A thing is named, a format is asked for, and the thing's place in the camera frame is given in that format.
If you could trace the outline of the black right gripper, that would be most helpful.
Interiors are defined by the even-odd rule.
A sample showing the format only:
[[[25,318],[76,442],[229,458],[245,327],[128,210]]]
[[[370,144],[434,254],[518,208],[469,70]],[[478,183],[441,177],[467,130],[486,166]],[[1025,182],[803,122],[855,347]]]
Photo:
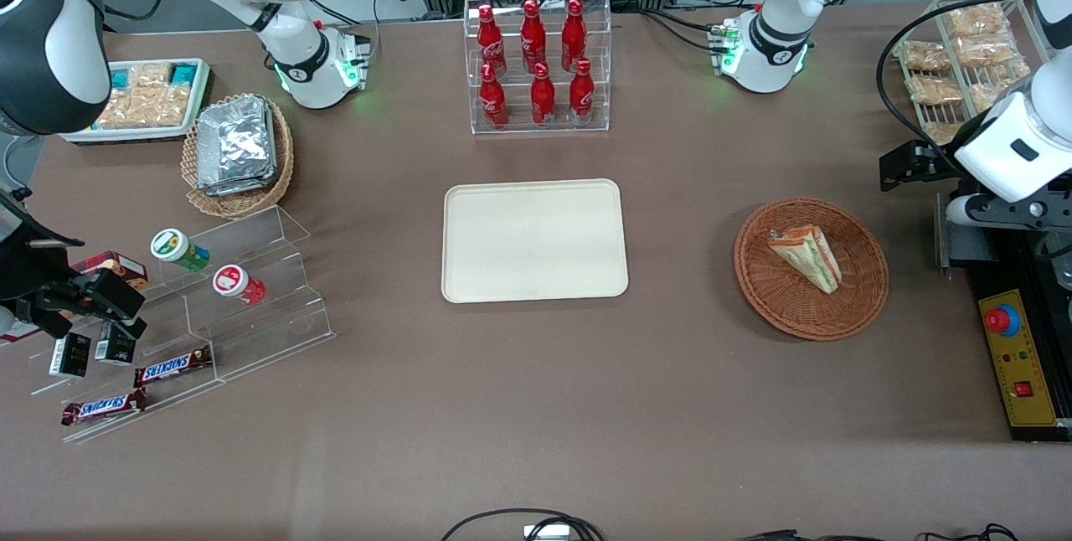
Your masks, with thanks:
[[[83,275],[70,267],[68,250],[84,247],[85,242],[40,224],[17,200],[28,194],[27,189],[14,193],[3,190],[3,309],[19,324],[31,325],[53,339],[64,339],[75,314],[104,321],[105,313],[84,294]],[[102,339],[130,339],[136,343],[147,327],[142,318],[106,320],[102,324]]]

